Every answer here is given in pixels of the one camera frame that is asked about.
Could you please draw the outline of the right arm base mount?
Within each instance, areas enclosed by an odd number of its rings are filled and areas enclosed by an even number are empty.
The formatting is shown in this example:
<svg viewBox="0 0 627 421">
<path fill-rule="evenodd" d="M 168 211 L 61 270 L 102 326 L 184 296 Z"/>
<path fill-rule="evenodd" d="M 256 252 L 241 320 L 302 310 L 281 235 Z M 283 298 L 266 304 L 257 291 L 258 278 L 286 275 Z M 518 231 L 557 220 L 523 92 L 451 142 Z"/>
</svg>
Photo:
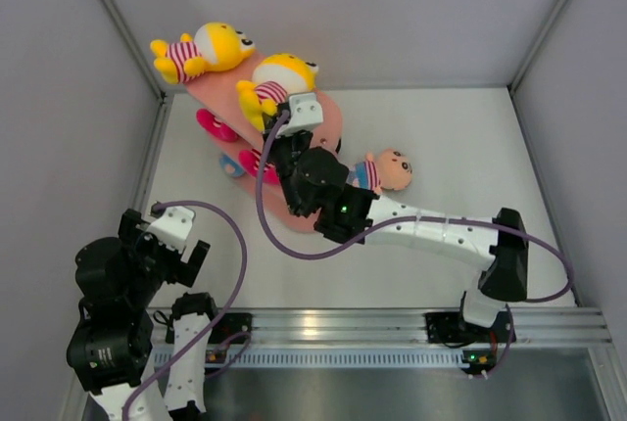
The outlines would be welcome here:
<svg viewBox="0 0 627 421">
<path fill-rule="evenodd" d="M 494 324 L 481 327 L 465 322 L 459 311 L 427 312 L 424 315 L 427 341 L 447 347 L 461 345 L 506 343 L 509 338 L 510 317 L 505 311 L 498 313 Z"/>
</svg>

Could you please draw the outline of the pink plush striped shirt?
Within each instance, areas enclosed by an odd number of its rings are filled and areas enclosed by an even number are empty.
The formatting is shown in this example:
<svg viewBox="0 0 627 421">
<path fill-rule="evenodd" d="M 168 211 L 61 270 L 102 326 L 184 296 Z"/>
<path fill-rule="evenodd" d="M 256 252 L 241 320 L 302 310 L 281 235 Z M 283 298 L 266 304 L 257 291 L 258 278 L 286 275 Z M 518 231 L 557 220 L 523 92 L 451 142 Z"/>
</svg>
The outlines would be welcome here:
<svg viewBox="0 0 627 421">
<path fill-rule="evenodd" d="M 198 110 L 196 120 L 210 136 L 217 140 L 233 143 L 239 139 L 239 135 L 229 125 L 207 109 Z"/>
</svg>

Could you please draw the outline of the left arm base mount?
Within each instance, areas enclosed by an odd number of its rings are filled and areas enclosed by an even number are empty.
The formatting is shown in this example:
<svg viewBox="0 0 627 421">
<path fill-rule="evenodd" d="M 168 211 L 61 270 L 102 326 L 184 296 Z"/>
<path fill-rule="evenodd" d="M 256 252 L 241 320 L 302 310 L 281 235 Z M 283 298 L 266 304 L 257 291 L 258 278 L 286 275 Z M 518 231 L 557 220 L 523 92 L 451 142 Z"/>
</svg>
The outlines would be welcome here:
<svg viewBox="0 0 627 421">
<path fill-rule="evenodd" d="M 252 329 L 253 314 L 249 312 L 229 312 L 213 328 L 209 343 L 217 345 L 232 335 Z"/>
</svg>

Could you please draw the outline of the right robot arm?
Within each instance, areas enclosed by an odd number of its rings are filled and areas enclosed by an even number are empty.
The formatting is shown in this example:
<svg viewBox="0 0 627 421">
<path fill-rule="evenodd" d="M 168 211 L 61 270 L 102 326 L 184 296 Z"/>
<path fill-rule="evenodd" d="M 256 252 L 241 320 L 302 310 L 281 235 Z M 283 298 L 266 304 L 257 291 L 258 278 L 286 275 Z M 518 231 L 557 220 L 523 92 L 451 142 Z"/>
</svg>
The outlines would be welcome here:
<svg viewBox="0 0 627 421">
<path fill-rule="evenodd" d="M 287 208 L 314 218 L 313 229 L 341 253 L 353 244 L 394 245 L 460 261 L 475 271 L 461 298 L 458 330 L 470 340 L 490 332 L 506 304 L 528 297 L 528 250 L 517 210 L 503 208 L 484 223 L 420 210 L 348 183 L 349 169 L 311 144 L 301 130 L 264 136 Z"/>
</svg>

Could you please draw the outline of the yellow plush striped shirt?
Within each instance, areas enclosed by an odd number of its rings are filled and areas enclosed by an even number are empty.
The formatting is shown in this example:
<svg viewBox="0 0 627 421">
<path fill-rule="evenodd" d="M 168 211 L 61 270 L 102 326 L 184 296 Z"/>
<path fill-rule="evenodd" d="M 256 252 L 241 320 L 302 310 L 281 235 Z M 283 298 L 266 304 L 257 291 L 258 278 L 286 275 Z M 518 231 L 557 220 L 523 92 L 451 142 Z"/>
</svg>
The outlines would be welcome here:
<svg viewBox="0 0 627 421">
<path fill-rule="evenodd" d="M 243 116 L 259 132 L 265 130 L 265 118 L 277 114 L 278 105 L 296 93 L 315 89 L 318 64 L 296 55 L 278 53 L 263 59 L 249 80 L 236 83 Z"/>
</svg>

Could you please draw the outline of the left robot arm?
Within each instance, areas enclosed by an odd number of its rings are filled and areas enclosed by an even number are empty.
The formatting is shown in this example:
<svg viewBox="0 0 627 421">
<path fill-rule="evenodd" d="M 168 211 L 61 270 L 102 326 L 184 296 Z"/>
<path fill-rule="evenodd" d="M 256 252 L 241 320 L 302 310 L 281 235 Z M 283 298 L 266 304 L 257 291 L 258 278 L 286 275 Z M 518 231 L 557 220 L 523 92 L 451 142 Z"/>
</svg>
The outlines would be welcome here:
<svg viewBox="0 0 627 421">
<path fill-rule="evenodd" d="M 87 244 L 75 257 L 82 297 L 67 362 L 111 420 L 207 417 L 205 354 L 221 329 L 216 303 L 207 293 L 184 293 L 165 319 L 175 351 L 194 345 L 170 368 L 167 388 L 152 383 L 130 399 L 155 372 L 149 304 L 165 283 L 192 287 L 209 252 L 209 244 L 200 241 L 189 258 L 183 256 L 194 218 L 184 207 L 166 208 L 152 222 L 127 210 L 117 235 Z"/>
</svg>

